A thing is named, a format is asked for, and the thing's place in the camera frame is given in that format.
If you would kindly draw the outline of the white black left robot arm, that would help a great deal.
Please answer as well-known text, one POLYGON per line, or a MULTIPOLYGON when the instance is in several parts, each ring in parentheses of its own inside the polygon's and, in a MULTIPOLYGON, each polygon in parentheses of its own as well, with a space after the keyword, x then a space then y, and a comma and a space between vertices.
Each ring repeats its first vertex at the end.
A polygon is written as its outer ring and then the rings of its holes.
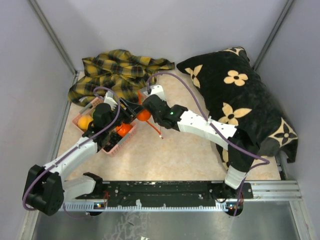
POLYGON ((109 98, 93 106, 89 112, 93 120, 74 146, 43 166, 30 168, 22 196, 23 207, 52 216, 65 202, 82 195, 88 194, 95 199, 101 197, 104 192, 101 178, 90 173, 74 180, 67 178, 106 146, 116 127, 130 124, 143 109, 141 104, 123 98, 117 102, 109 98))

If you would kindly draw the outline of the pink plastic basket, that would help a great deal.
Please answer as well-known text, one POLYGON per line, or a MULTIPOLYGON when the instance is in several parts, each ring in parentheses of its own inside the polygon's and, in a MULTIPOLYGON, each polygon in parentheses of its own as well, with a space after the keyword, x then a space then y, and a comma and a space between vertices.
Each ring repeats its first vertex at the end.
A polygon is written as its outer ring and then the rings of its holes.
MULTIPOLYGON (((78 129, 82 134, 85 132, 78 126, 78 121, 84 116, 92 116, 97 105, 102 104, 104 100, 96 97, 89 104, 87 104, 75 117, 71 120, 72 124, 78 129)), ((110 140, 107 142, 105 147, 101 150, 103 153, 114 157, 117 152, 127 143, 131 137, 133 137, 137 132, 137 123, 135 121, 130 123, 131 129, 124 136, 120 136, 119 132, 114 129, 110 133, 110 140)))

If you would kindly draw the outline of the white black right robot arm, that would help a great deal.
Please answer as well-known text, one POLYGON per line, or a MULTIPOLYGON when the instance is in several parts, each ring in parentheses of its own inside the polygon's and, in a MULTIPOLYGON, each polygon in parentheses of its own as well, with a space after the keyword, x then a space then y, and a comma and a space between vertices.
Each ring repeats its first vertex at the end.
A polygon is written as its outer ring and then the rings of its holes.
POLYGON ((229 198, 235 198, 241 192, 242 181, 258 157, 259 144, 253 135, 235 125, 204 118, 184 106, 169 107, 165 100, 154 94, 148 96, 142 106, 159 126, 194 134, 227 150, 228 170, 223 192, 229 198))

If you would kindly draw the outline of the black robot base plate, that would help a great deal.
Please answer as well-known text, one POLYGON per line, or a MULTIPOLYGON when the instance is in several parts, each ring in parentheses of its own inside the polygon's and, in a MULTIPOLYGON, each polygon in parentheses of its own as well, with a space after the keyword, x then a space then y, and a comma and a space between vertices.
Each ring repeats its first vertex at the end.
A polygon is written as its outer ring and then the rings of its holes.
POLYGON ((103 181, 77 200, 106 200, 108 207, 214 207, 216 200, 252 199, 250 183, 233 189, 223 181, 103 181))

